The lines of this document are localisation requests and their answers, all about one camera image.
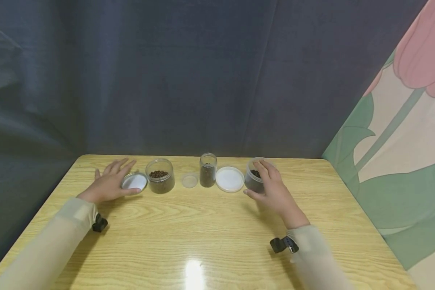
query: dark seeds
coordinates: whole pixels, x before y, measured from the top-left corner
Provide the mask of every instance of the dark seeds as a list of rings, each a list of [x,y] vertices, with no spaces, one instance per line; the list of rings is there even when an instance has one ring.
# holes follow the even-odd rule
[[[203,187],[211,187],[216,181],[216,167],[202,166],[200,168],[200,184]]]
[[[166,175],[168,175],[168,174],[169,174],[169,173],[166,172],[166,171],[163,171],[163,170],[156,170],[156,171],[152,171],[152,172],[150,172],[150,177],[153,177],[153,178],[160,178],[160,177],[166,176]]]
[[[261,178],[261,175],[259,174],[259,171],[257,170],[252,170],[251,173],[256,176],[257,178]]]
[[[251,173],[256,176],[261,178],[261,175],[259,174],[259,171],[257,170],[251,170]],[[247,171],[247,173],[245,174],[245,186],[248,189],[253,190],[256,193],[263,193],[264,192],[264,185],[262,182],[259,182],[257,180],[254,180],[251,176],[250,173]]]
[[[150,173],[150,177],[161,178],[161,177],[165,177],[168,174],[169,173],[166,171],[156,170]],[[174,180],[174,176],[170,175],[165,180],[159,180],[159,181],[150,180],[150,188],[151,191],[153,191],[154,193],[166,193],[166,192],[170,192],[171,189],[174,188],[175,183],[176,182]]]

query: right hand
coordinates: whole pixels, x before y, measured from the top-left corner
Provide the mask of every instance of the right hand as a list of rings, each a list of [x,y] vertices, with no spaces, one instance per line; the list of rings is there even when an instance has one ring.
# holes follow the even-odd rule
[[[309,220],[296,204],[277,168],[264,160],[253,164],[261,175],[265,193],[256,193],[251,189],[245,189],[244,193],[255,201],[272,208],[282,218],[287,229],[309,225]]]

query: jar lid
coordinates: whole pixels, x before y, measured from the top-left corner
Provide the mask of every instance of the jar lid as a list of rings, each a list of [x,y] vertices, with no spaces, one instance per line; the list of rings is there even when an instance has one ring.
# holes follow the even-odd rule
[[[238,192],[244,186],[244,181],[243,173],[235,167],[226,166],[216,173],[216,184],[225,192]]]
[[[128,174],[124,177],[121,183],[122,189],[140,189],[139,193],[142,192],[147,186],[148,179],[147,176],[140,172],[134,172]]]
[[[182,185],[188,189],[192,189],[198,183],[197,173],[186,173],[182,176]]]

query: gray curtain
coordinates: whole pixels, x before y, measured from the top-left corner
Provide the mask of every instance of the gray curtain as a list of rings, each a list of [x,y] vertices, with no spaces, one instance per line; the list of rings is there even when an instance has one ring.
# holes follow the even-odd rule
[[[84,153],[319,158],[425,0],[0,0],[0,260]]]

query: clear plastic jar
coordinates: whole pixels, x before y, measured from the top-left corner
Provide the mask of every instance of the clear plastic jar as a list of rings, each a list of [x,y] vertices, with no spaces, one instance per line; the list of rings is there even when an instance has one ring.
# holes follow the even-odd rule
[[[205,153],[200,158],[200,184],[211,187],[216,181],[218,158],[213,153]]]
[[[258,169],[254,166],[253,162],[263,160],[263,157],[252,158],[247,163],[247,171],[245,174],[245,186],[256,193],[264,193],[263,180],[259,175]]]
[[[150,189],[154,193],[166,193],[174,188],[176,183],[174,169],[168,159],[154,159],[145,168],[145,173]]]

